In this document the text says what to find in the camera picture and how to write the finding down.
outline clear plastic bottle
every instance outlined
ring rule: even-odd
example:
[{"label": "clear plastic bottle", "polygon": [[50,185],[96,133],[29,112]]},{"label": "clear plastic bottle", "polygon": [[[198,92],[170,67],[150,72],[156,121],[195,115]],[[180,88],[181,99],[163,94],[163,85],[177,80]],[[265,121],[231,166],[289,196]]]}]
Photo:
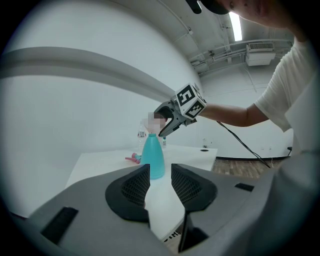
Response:
[{"label": "clear plastic bottle", "polygon": [[205,149],[208,148],[207,142],[206,142],[206,139],[205,139],[205,138],[202,139],[202,147],[205,148]]},{"label": "clear plastic bottle", "polygon": [[165,149],[167,147],[167,138],[163,137],[162,138],[162,148]]},{"label": "clear plastic bottle", "polygon": [[146,142],[146,130],[144,123],[140,122],[139,132],[138,132],[138,155],[141,155]]},{"label": "clear plastic bottle", "polygon": [[162,137],[159,137],[159,136],[157,135],[156,138],[158,139],[159,144],[160,144],[160,146],[161,146],[161,148],[162,148]]}]

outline wooden floor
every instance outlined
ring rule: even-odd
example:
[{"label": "wooden floor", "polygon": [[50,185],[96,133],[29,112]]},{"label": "wooden floor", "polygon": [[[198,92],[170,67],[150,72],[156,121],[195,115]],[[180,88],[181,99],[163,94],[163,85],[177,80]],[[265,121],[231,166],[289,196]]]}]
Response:
[{"label": "wooden floor", "polygon": [[[283,160],[265,161],[270,167],[277,168]],[[259,178],[260,175],[269,169],[260,161],[236,161],[216,159],[213,165],[213,172],[218,174],[235,175],[250,178]]]}]

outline pink toy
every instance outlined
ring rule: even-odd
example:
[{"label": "pink toy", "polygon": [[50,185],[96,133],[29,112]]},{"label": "pink toy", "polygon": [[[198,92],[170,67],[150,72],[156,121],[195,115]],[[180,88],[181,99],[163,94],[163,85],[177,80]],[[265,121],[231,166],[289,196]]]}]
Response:
[{"label": "pink toy", "polygon": [[126,160],[131,160],[137,164],[140,164],[141,155],[138,155],[137,153],[133,153],[131,157],[125,157]]}]

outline table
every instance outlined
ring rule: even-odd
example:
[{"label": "table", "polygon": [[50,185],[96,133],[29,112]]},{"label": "table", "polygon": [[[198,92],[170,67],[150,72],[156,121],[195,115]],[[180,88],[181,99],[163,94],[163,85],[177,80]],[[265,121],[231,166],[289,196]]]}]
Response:
[{"label": "table", "polygon": [[[188,166],[211,171],[216,160],[217,149],[167,145],[163,149],[164,176],[150,180],[150,188],[145,196],[145,209],[149,212],[150,229],[164,241],[183,222],[185,208],[171,185],[171,164]],[[75,164],[66,183],[66,188],[83,179],[136,166],[125,160],[136,149],[114,150],[97,153],[83,153]]]}]

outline black cable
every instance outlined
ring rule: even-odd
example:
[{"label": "black cable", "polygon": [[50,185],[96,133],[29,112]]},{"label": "black cable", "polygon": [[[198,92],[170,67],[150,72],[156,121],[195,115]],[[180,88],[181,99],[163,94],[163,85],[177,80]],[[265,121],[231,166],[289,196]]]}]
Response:
[{"label": "black cable", "polygon": [[229,133],[231,133],[231,134],[242,144],[242,146],[244,146],[250,153],[252,153],[259,161],[261,161],[261,162],[262,162],[265,166],[267,166],[268,168],[271,168],[271,167],[261,158],[260,155],[258,155],[257,153],[253,152],[246,144],[244,144],[244,143],[242,142],[242,140],[241,140],[233,131],[229,130],[223,123],[221,123],[221,122],[219,122],[219,121],[217,121],[217,123],[218,123],[219,125],[221,125],[222,127],[226,128],[227,131],[228,131]]}]

